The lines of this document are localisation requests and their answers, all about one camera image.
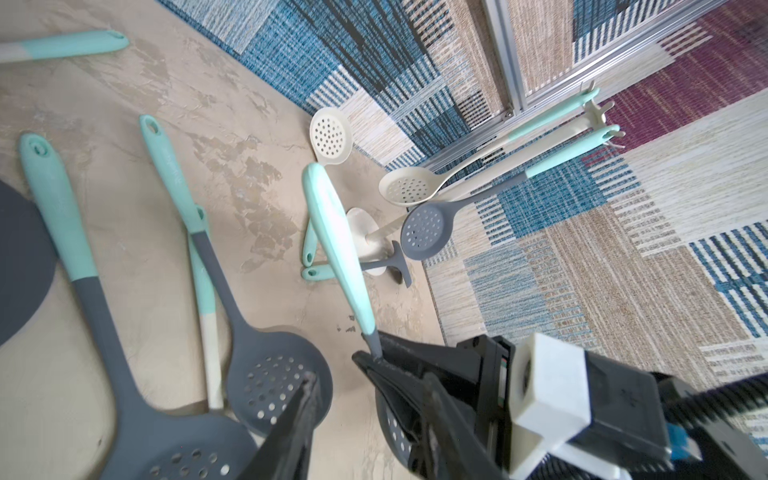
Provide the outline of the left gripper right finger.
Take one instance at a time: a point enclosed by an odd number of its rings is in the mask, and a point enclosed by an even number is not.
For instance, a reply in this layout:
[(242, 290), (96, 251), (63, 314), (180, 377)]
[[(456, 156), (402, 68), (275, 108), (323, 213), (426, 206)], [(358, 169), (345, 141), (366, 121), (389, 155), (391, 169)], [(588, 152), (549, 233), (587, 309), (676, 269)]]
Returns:
[(426, 479), (506, 479), (469, 429), (438, 377), (422, 379), (421, 407), (423, 461)]

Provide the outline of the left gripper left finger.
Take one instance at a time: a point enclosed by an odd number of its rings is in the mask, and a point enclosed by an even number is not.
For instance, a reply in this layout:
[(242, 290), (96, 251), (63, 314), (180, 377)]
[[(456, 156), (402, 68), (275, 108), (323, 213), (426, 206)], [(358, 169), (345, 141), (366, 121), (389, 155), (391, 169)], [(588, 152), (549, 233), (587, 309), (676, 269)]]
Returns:
[(296, 394), (238, 479), (306, 479), (313, 434), (320, 418), (317, 376), (307, 372)]

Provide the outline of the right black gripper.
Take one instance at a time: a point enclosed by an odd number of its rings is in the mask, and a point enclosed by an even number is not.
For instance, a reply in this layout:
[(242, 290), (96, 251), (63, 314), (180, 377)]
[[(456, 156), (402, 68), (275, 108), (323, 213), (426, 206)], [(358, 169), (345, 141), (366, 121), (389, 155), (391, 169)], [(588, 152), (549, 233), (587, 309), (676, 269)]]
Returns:
[(418, 440), (417, 466), (414, 474), (426, 479), (420, 472), (423, 461), (421, 407), (424, 397), (422, 379), (427, 373), (438, 377), (469, 429), (484, 447), (492, 461), (505, 473), (509, 455), (505, 447), (510, 443), (511, 421), (505, 411), (506, 382), (515, 354), (515, 347), (501, 336), (479, 335), (460, 342), (454, 347), (419, 343), (381, 333), (386, 377), (401, 391), (417, 411), (413, 432)]

